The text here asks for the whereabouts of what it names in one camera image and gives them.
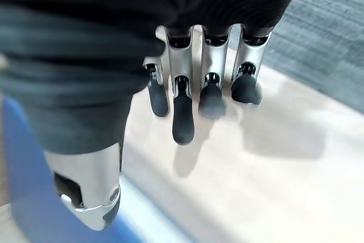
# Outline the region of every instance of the silver metal casing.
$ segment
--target silver metal casing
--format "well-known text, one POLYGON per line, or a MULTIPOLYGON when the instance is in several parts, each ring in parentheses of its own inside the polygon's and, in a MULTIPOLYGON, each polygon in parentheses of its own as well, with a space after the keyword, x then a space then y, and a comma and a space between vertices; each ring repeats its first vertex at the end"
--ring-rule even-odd
POLYGON ((239 45, 237 49, 237 55, 235 57, 233 75, 231 76, 231 81, 234 82, 238 76, 238 69, 244 63, 251 63, 255 66, 255 73, 253 77, 257 78, 262 65, 264 51, 270 39, 270 34, 266 42, 260 46, 250 46, 244 43, 243 31, 240 35, 239 45))
POLYGON ((118 206, 120 200, 119 144, 87 154, 45 151, 45 158, 55 176, 71 180, 80 188, 82 203, 78 206, 74 203, 77 192, 55 180, 60 199, 66 207, 90 229, 105 229, 110 224, 105 216, 118 206))
POLYGON ((220 82, 219 88, 222 88, 222 81, 225 73, 226 53, 228 51, 230 32, 226 42, 221 46, 212 46, 205 41, 205 32, 202 35, 202 57, 201 57, 201 86, 205 87, 205 76, 209 73, 216 73, 220 82))
POLYGON ((192 30, 190 34, 189 45, 185 48, 173 48, 167 37, 169 68, 171 71, 172 90, 175 97, 178 94, 176 90, 176 78, 178 76, 188 78, 189 94, 192 94, 192 30))

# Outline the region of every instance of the rubber fingertip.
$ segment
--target rubber fingertip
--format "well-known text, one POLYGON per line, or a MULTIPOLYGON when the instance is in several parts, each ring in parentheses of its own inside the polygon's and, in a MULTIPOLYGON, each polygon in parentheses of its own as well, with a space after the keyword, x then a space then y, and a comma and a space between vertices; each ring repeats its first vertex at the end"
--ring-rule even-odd
POLYGON ((192 99, 187 96, 178 96, 173 99, 173 105, 173 139, 179 145, 187 145, 192 142, 195 136, 192 99))

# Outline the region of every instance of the wooden floor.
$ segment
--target wooden floor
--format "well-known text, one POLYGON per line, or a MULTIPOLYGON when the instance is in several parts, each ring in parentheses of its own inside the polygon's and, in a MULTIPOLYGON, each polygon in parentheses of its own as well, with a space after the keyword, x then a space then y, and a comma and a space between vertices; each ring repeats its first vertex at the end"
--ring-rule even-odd
POLYGON ((0 243, 28 243, 9 214, 9 205, 0 207, 0 243))

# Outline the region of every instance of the sleeve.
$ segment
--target sleeve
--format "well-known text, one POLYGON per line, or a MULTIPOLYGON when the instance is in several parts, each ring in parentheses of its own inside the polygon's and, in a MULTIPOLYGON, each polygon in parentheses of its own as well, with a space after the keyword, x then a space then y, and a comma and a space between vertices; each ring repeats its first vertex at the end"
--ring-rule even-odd
POLYGON ((43 149, 122 143, 133 94, 149 80, 143 60, 164 50, 157 26, 198 1, 0 0, 0 88, 43 149))

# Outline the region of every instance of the robotic finger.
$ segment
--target robotic finger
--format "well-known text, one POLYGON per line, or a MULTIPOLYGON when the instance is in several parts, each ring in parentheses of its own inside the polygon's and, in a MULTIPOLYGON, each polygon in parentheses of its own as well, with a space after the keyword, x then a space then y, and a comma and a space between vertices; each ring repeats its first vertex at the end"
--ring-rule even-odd
POLYGON ((231 97, 244 104, 259 105, 262 100, 257 78, 270 33, 263 36, 247 34, 242 27, 233 74, 231 97))
POLYGON ((206 118, 217 120, 225 115, 222 100, 226 53, 228 50, 230 27, 203 27, 201 89, 198 112, 206 118))
POLYGON ((189 144, 195 135, 192 114, 192 33, 192 27, 166 28, 174 106, 172 134, 179 145, 189 144))
POLYGON ((120 151, 116 143, 87 154, 45 152, 60 200, 86 226, 103 230, 120 204, 120 151))

